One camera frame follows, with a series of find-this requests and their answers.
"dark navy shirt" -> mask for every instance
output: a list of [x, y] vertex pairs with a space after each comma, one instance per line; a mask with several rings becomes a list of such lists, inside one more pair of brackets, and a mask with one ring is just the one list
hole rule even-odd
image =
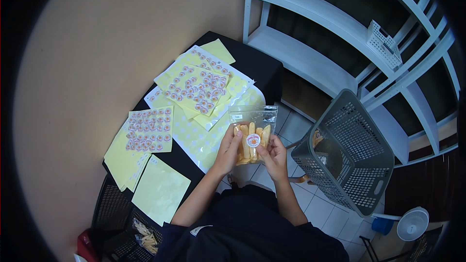
[[219, 226], [241, 230], [261, 237], [293, 253], [296, 260], [341, 261], [349, 260], [343, 245], [323, 233], [310, 222], [295, 227], [280, 216], [275, 194], [255, 185], [226, 189], [216, 193], [210, 207], [199, 221], [189, 228], [164, 223], [163, 241], [154, 261], [167, 261], [174, 251], [182, 251], [183, 240], [192, 235], [189, 230], [198, 226]]

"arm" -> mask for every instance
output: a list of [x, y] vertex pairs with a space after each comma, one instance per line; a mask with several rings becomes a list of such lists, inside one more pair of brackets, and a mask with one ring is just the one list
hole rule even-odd
[[270, 152], [262, 145], [256, 149], [265, 162], [268, 174], [274, 181], [280, 215], [294, 226], [306, 224], [308, 219], [299, 207], [293, 189], [288, 182], [287, 149], [276, 135], [271, 135], [270, 141]]
[[201, 218], [223, 177], [212, 167], [176, 211], [171, 224], [189, 227]]
[[288, 182], [288, 176], [286, 180], [274, 181], [274, 183], [275, 190], [277, 191], [278, 211], [280, 215], [289, 220], [294, 226], [306, 224], [308, 218], [306, 218], [299, 207], [293, 189]]
[[233, 170], [236, 164], [237, 150], [242, 136], [241, 131], [234, 136], [233, 126], [230, 125], [220, 143], [217, 158], [212, 168], [176, 211], [171, 224], [189, 227], [206, 212], [218, 184], [225, 175]]

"red object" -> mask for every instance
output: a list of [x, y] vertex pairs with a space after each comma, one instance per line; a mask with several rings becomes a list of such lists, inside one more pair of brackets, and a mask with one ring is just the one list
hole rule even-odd
[[89, 229], [85, 230], [78, 236], [78, 251], [77, 254], [88, 262], [99, 262], [97, 253], [89, 239]]

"hand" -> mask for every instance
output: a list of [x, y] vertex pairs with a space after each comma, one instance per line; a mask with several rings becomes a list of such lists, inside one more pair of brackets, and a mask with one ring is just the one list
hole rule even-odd
[[238, 147], [241, 144], [243, 133], [239, 131], [236, 136], [233, 132], [233, 125], [226, 130], [225, 136], [220, 143], [217, 158], [213, 163], [212, 169], [225, 176], [230, 173], [236, 165]]
[[287, 149], [276, 135], [270, 136], [270, 142], [270, 152], [262, 145], [257, 146], [257, 152], [264, 160], [267, 172], [274, 182], [288, 182]]

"gray plastic basket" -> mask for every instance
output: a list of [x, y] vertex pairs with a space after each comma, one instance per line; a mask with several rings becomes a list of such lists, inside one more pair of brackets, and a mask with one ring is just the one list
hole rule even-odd
[[[314, 149], [312, 137], [316, 129], [323, 140]], [[319, 155], [326, 156], [326, 165]], [[368, 217], [375, 210], [395, 163], [385, 138], [348, 89], [332, 101], [291, 157], [329, 200], [361, 217]]]

